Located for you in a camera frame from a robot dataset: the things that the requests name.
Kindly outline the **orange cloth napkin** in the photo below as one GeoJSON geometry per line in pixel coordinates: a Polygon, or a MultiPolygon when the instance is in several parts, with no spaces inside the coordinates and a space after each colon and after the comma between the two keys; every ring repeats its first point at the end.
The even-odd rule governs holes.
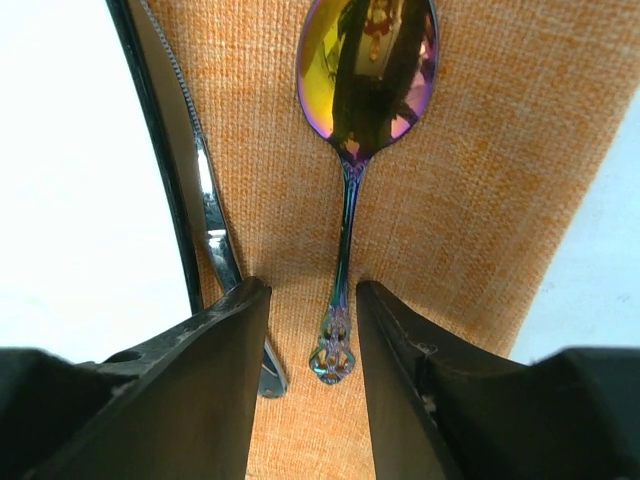
{"type": "MultiPolygon", "coordinates": [[[[333,287],[343,179],[295,92],[305,1],[155,1],[243,272],[273,290],[289,378],[259,400],[250,479],[371,479],[363,375],[308,359],[333,287]]],[[[441,1],[423,119],[369,165],[349,280],[508,354],[639,83],[635,1],[441,1]]]]}

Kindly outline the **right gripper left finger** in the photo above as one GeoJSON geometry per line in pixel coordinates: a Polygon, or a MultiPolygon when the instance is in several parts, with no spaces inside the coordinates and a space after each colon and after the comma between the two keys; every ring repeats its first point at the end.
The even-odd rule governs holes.
{"type": "Polygon", "coordinates": [[[5,479],[241,479],[271,290],[213,306],[102,363],[1,352],[5,479]]]}

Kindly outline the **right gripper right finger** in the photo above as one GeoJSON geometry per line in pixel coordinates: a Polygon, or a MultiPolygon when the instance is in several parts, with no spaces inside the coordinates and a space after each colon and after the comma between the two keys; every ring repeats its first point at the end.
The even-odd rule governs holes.
{"type": "Polygon", "coordinates": [[[567,348],[523,365],[379,282],[361,282],[356,297],[378,478],[638,477],[637,349],[567,348]]]}

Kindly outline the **copper bowl spoon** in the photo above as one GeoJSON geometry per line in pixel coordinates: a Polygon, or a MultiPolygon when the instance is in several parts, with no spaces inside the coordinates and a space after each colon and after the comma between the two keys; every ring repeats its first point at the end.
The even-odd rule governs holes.
{"type": "Polygon", "coordinates": [[[435,4],[314,1],[301,31],[296,90],[307,122],[337,153],[344,180],[333,291],[309,367],[335,385],[355,367],[348,270],[366,168],[423,116],[439,57],[435,4]]]}

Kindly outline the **silver table knife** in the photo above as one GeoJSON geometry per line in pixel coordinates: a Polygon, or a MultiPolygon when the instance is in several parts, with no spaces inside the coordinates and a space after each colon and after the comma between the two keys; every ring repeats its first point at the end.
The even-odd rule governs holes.
{"type": "Polygon", "coordinates": [[[146,1],[129,3],[150,82],[159,107],[169,154],[164,167],[177,181],[169,197],[177,202],[174,219],[183,265],[191,275],[192,310],[204,308],[200,269],[188,257],[202,248],[219,285],[227,293],[242,282],[232,237],[216,184],[205,134],[183,71],[163,29],[146,1]]]}

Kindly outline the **white square plate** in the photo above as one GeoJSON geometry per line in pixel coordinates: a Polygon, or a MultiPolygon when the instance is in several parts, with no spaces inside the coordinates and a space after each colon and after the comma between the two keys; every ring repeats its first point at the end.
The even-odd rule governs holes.
{"type": "Polygon", "coordinates": [[[103,1],[1,5],[1,343],[103,361],[191,314],[103,1]]]}

